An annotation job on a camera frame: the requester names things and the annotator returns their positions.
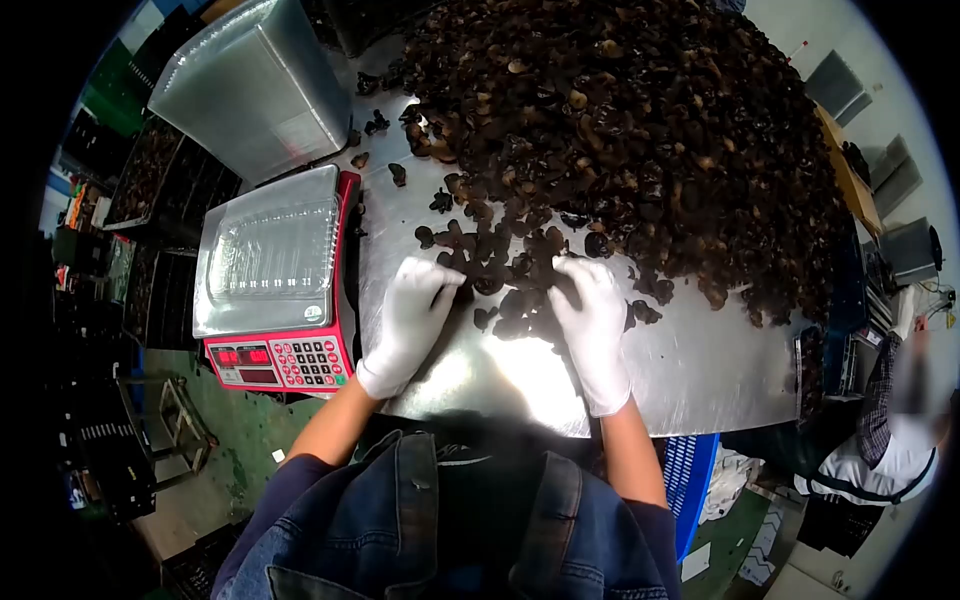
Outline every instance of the plastic lid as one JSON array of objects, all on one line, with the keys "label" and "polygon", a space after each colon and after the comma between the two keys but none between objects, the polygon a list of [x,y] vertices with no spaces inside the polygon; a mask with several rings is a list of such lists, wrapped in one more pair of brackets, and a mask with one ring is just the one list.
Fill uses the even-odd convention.
[{"label": "plastic lid", "polygon": [[216,300],[320,298],[330,288],[339,202],[324,198],[225,219],[209,263]]}]

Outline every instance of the denim jacket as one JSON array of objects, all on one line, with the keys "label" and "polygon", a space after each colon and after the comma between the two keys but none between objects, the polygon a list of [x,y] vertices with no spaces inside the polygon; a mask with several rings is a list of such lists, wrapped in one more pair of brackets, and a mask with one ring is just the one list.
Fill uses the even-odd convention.
[{"label": "denim jacket", "polygon": [[[509,574],[530,598],[666,598],[613,489],[552,452]],[[413,598],[437,576],[433,436],[388,435],[304,493],[253,546],[218,600]]]}]

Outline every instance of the scale keypad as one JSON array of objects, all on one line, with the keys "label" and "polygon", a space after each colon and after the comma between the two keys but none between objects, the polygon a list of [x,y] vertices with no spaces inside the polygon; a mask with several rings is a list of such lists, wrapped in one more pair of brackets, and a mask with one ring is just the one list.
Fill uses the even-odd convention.
[{"label": "scale keypad", "polygon": [[276,363],[288,388],[340,387],[347,383],[344,354],[332,336],[272,340]]}]

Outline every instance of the metal stand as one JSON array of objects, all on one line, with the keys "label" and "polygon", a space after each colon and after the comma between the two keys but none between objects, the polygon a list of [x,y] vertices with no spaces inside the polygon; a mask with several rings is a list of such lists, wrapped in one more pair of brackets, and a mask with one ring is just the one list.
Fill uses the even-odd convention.
[{"label": "metal stand", "polygon": [[[217,438],[206,428],[204,420],[201,419],[193,402],[190,401],[190,395],[186,392],[186,379],[183,377],[116,377],[116,383],[120,389],[120,397],[123,398],[124,408],[127,409],[131,423],[136,429],[136,438],[151,465],[155,465],[158,461],[164,459],[180,456],[188,468],[186,472],[179,475],[157,481],[154,492],[172,488],[187,479],[195,477],[204,468],[210,450],[219,443]],[[156,411],[137,413],[127,392],[127,386],[148,383],[163,384],[159,408]],[[170,435],[170,439],[173,440],[172,446],[160,450],[150,448],[140,425],[139,417],[145,416],[160,417],[163,421],[163,427]]]}]

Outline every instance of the blue plastic crate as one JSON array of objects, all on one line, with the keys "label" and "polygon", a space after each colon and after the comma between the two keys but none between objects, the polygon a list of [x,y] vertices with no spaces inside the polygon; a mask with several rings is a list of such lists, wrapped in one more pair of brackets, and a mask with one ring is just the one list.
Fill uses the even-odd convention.
[{"label": "blue plastic crate", "polygon": [[720,434],[668,438],[663,483],[666,502],[677,519],[677,562],[686,556],[704,508]]}]

